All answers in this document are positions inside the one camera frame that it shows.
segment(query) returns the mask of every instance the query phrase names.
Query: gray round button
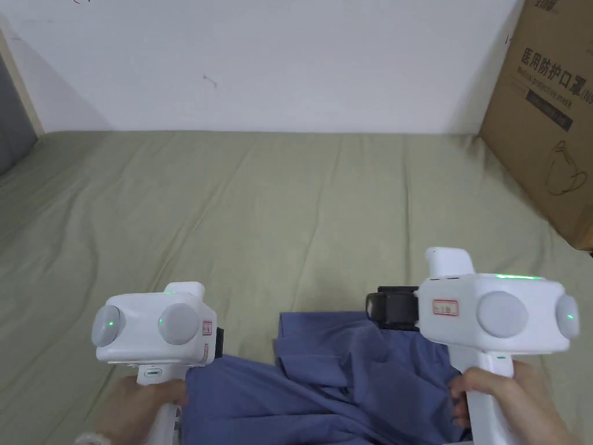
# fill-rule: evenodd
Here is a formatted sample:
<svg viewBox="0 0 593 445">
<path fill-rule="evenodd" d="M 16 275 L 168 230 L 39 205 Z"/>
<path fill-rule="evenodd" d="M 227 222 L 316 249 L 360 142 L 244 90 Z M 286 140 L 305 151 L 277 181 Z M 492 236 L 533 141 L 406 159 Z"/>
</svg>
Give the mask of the gray round button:
<svg viewBox="0 0 593 445">
<path fill-rule="evenodd" d="M 503 291 L 490 292 L 480 299 L 478 323 L 497 338 L 517 335 L 527 324 L 527 309 L 516 296 Z"/>
<path fill-rule="evenodd" d="M 572 340 L 579 335 L 579 308 L 570 295 L 563 295 L 556 303 L 556 322 L 560 333 Z"/>
<path fill-rule="evenodd" d="M 184 345 L 197 334 L 199 319 L 196 311 L 184 303 L 167 307 L 158 319 L 158 330 L 171 345 Z"/>
<path fill-rule="evenodd" d="M 97 312 L 93 322 L 91 339 L 93 344 L 99 348 L 111 344 L 119 331 L 120 313 L 115 306 L 103 306 Z"/>
</svg>

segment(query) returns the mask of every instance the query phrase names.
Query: red label sticker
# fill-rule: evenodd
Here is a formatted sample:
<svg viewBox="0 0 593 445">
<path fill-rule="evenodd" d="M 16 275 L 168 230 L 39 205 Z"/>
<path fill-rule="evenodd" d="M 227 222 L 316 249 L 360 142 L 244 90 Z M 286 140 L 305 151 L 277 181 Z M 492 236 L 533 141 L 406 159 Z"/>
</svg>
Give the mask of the red label sticker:
<svg viewBox="0 0 593 445">
<path fill-rule="evenodd" d="M 457 300 L 432 300 L 434 315 L 459 316 L 459 302 Z"/>
<path fill-rule="evenodd" d="M 202 323 L 202 335 L 212 335 L 212 322 Z"/>
</svg>

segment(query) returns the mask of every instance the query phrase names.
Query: white wall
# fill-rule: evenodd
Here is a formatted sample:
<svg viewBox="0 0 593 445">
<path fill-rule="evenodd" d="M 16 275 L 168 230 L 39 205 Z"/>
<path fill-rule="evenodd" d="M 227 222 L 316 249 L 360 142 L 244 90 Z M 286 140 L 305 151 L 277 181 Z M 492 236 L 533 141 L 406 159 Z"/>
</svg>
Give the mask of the white wall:
<svg viewBox="0 0 593 445">
<path fill-rule="evenodd" d="M 79 1 L 0 0 L 48 132 L 475 133 L 521 2 Z"/>
</svg>

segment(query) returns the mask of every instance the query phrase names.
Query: black label on box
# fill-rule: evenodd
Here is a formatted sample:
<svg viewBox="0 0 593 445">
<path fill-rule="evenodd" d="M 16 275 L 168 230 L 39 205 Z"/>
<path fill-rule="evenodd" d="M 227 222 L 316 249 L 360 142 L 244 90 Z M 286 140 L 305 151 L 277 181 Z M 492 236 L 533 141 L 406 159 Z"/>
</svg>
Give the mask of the black label on box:
<svg viewBox="0 0 593 445">
<path fill-rule="evenodd" d="M 527 96 L 525 97 L 525 99 L 527 99 L 527 102 L 530 102 L 539 111 L 548 116 L 557 126 L 562 128 L 564 131 L 570 130 L 570 127 L 572 126 L 572 119 L 566 116 L 558 108 L 554 107 L 547 100 L 543 99 L 537 93 L 534 93 L 533 90 L 530 89 L 527 92 Z"/>
</svg>

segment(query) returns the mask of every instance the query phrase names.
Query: bracelet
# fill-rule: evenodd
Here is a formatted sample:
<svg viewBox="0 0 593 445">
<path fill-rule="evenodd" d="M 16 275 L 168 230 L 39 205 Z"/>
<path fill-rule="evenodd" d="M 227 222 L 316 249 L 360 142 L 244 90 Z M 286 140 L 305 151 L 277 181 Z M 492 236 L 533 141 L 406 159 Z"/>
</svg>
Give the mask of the bracelet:
<svg viewBox="0 0 593 445">
<path fill-rule="evenodd" d="M 82 433 L 76 438 L 74 445 L 111 445 L 111 441 L 102 434 Z"/>
</svg>

